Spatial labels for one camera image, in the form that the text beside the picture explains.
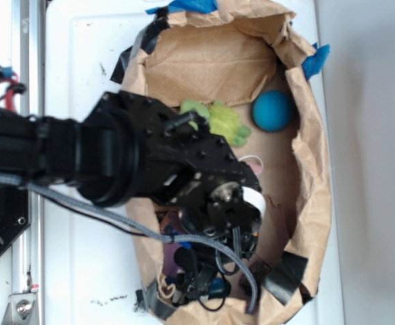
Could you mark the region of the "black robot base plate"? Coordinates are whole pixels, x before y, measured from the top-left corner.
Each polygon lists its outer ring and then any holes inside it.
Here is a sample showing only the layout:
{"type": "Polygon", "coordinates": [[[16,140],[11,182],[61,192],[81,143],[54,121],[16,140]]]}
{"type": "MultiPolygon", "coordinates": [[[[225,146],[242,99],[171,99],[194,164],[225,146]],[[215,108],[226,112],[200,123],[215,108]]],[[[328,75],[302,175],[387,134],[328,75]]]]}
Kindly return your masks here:
{"type": "Polygon", "coordinates": [[[28,228],[29,194],[14,187],[0,188],[0,257],[28,228]]]}

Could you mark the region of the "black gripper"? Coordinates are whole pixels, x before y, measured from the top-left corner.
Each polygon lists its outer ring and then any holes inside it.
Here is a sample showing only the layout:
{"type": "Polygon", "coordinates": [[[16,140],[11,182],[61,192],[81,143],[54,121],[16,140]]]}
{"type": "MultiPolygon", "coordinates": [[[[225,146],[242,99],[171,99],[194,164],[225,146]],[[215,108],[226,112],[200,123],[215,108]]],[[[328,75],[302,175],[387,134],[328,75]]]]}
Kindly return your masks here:
{"type": "Polygon", "coordinates": [[[176,286],[172,303],[226,301],[229,276],[242,274],[252,304],[258,284],[243,260],[256,251],[265,212],[257,182],[190,182],[163,186],[160,205],[178,208],[177,220],[163,232],[174,247],[168,258],[168,283],[176,286]]]}

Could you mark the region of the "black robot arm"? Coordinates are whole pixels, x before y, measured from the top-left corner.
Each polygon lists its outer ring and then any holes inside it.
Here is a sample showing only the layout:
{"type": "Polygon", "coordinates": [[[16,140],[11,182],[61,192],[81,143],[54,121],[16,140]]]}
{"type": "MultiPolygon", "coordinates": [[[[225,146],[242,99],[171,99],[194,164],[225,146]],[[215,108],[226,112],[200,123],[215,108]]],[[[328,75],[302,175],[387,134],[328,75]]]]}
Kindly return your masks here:
{"type": "Polygon", "coordinates": [[[207,118],[178,114],[150,97],[105,93],[82,122],[21,116],[0,108],[0,185],[23,188],[138,236],[179,243],[182,298],[209,295],[234,262],[258,287],[244,260],[258,243],[265,203],[252,169],[207,118]],[[109,208],[148,198],[180,210],[183,229],[157,234],[109,208]]]}

